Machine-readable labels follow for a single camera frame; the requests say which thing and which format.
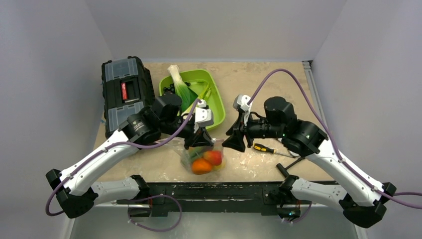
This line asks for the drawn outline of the red toy tomato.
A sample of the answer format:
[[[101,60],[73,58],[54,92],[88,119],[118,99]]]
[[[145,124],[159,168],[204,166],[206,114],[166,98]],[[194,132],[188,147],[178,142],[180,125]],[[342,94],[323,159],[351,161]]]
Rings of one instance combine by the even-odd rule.
[[[222,153],[217,150],[204,152],[203,158],[213,166],[219,166],[222,163]]]

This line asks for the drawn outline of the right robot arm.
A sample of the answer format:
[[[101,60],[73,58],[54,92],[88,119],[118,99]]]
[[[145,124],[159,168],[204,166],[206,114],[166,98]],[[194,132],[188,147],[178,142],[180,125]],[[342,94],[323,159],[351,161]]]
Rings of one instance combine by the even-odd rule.
[[[282,97],[268,98],[265,116],[252,118],[250,97],[238,95],[233,102],[238,118],[227,131],[223,146],[240,152],[256,138],[280,138],[290,152],[307,159],[334,180],[333,185],[314,183],[288,175],[276,195],[281,202],[296,200],[322,204],[343,213],[353,224],[369,228],[382,220],[386,203],[396,187],[363,172],[343,154],[336,155],[331,140],[316,124],[297,118],[294,107]]]

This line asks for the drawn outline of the clear zip top bag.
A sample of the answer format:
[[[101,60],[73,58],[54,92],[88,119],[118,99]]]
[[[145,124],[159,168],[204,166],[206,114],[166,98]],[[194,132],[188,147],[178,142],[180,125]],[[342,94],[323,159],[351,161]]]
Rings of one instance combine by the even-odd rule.
[[[204,152],[206,152],[206,151],[213,151],[213,150],[220,151],[222,153],[222,160],[223,161],[226,161],[225,158],[224,158],[224,153],[223,153],[224,147],[222,146],[222,143],[223,143],[223,140],[222,139],[217,139],[217,140],[215,140],[213,146],[202,146],[200,148],[202,148],[204,150]],[[188,153],[187,153],[187,151],[188,151],[189,148],[188,149],[185,149],[184,148],[184,140],[183,139],[181,139],[181,138],[175,138],[175,139],[171,140],[169,143],[165,144],[163,147],[166,148],[166,149],[170,149],[173,152],[175,152],[176,154],[178,154],[179,155],[179,159],[180,159],[180,163],[182,164],[182,166],[187,171],[189,171],[190,173],[194,174],[191,171],[191,166],[192,166],[192,163],[194,161],[193,162],[190,162],[188,160]]]

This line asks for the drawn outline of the yellow toy pear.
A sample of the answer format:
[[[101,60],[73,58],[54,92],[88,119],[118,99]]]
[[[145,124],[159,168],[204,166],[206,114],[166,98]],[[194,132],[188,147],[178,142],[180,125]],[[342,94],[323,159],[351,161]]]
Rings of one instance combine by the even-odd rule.
[[[226,165],[226,161],[222,161],[222,163],[220,165],[214,166],[213,169],[214,171],[218,171],[218,170],[222,170]]]

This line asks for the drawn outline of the green toy chili pepper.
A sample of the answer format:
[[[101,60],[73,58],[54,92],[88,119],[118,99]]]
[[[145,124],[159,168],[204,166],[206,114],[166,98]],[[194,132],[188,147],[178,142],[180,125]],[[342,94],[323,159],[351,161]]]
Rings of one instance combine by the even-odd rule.
[[[190,162],[193,162],[197,158],[202,157],[204,150],[200,147],[191,147],[191,148],[188,149],[187,153],[188,153],[188,160]]]

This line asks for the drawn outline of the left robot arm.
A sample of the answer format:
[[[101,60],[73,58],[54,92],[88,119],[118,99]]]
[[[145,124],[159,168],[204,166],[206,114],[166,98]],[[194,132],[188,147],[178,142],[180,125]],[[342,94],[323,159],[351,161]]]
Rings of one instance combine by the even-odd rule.
[[[184,147],[212,146],[207,132],[213,112],[205,100],[195,100],[187,115],[180,114],[182,99],[177,95],[157,97],[153,104],[130,115],[97,149],[73,166],[46,173],[52,188],[45,212],[54,216],[50,204],[56,199],[68,218],[79,217],[93,206],[118,200],[137,204],[148,199],[148,186],[139,175],[121,181],[99,182],[99,178],[123,159],[141,149],[155,149],[178,137]]]

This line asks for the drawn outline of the orange toy tangerine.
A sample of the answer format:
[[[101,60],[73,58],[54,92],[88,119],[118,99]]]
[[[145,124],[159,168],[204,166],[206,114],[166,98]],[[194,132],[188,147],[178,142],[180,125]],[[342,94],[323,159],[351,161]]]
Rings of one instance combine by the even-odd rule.
[[[191,171],[196,175],[207,174],[213,171],[213,165],[204,158],[198,158],[192,163]]]

